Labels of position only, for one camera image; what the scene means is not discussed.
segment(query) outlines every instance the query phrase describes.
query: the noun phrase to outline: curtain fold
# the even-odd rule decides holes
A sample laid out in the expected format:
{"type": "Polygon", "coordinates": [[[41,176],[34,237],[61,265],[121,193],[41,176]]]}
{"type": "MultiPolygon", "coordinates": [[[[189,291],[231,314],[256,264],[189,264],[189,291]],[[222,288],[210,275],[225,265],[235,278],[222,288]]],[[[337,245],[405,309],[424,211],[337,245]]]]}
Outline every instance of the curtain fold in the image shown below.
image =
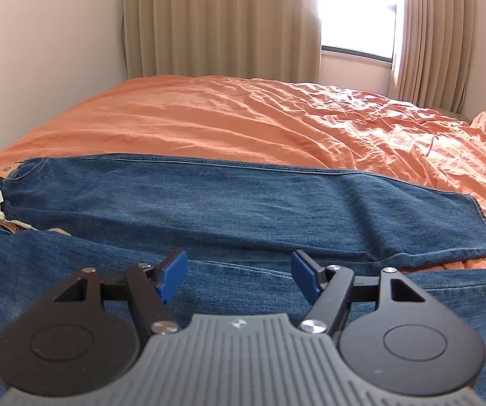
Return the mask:
{"type": "Polygon", "coordinates": [[[318,79],[318,0],[123,0],[123,14],[130,78],[318,79]]]}
{"type": "Polygon", "coordinates": [[[388,97],[458,113],[467,82],[474,0],[404,0],[388,97]]]}

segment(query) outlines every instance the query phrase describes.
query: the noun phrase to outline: gray ridged plate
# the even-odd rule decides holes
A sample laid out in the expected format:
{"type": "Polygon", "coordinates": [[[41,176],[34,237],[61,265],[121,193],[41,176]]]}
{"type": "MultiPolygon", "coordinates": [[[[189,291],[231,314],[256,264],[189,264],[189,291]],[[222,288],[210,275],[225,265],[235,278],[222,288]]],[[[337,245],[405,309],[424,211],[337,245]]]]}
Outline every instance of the gray ridged plate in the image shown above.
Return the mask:
{"type": "Polygon", "coordinates": [[[0,406],[486,406],[469,388],[403,397],[372,386],[342,361],[331,338],[294,328],[285,314],[194,315],[153,336],[134,367],[109,386],[46,399],[11,389],[0,406]]]}

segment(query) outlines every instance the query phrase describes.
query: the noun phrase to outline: window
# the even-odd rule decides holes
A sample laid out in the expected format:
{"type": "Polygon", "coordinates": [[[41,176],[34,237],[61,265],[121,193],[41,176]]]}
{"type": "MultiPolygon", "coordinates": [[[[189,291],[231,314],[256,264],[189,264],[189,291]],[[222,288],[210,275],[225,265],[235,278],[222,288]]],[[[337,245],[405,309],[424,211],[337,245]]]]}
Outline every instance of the window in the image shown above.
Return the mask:
{"type": "Polygon", "coordinates": [[[391,62],[399,0],[320,0],[322,50],[391,62]]]}

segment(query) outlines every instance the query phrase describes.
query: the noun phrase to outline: jeans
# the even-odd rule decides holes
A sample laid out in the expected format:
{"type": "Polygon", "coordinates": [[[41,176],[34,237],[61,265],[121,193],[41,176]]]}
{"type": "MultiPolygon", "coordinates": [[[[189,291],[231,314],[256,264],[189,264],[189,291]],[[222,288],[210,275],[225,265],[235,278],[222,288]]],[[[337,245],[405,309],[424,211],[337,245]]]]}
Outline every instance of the jeans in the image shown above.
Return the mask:
{"type": "MultiPolygon", "coordinates": [[[[298,322],[309,306],[288,273],[297,248],[359,274],[486,255],[471,197],[369,173],[105,155],[26,161],[0,187],[8,218],[73,235],[0,228],[0,328],[76,269],[117,273],[175,246],[191,258],[170,303],[183,325],[192,313],[298,322]]],[[[486,342],[486,270],[411,277],[486,342]]],[[[107,309],[128,318],[124,304],[107,309]]],[[[486,398],[486,368],[477,391],[486,398]]]]}

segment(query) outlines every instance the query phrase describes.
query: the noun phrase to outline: orange bed sheet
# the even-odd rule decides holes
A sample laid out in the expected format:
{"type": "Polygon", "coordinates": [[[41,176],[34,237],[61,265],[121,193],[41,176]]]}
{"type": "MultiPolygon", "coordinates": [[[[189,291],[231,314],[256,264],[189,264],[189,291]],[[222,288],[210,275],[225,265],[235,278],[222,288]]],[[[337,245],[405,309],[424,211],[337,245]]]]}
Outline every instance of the orange bed sheet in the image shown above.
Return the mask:
{"type": "MultiPolygon", "coordinates": [[[[469,126],[373,93],[220,76],[127,81],[0,153],[144,153],[371,171],[472,194],[486,215],[486,113],[469,126]]],[[[444,268],[486,268],[486,258],[444,268]]]]}

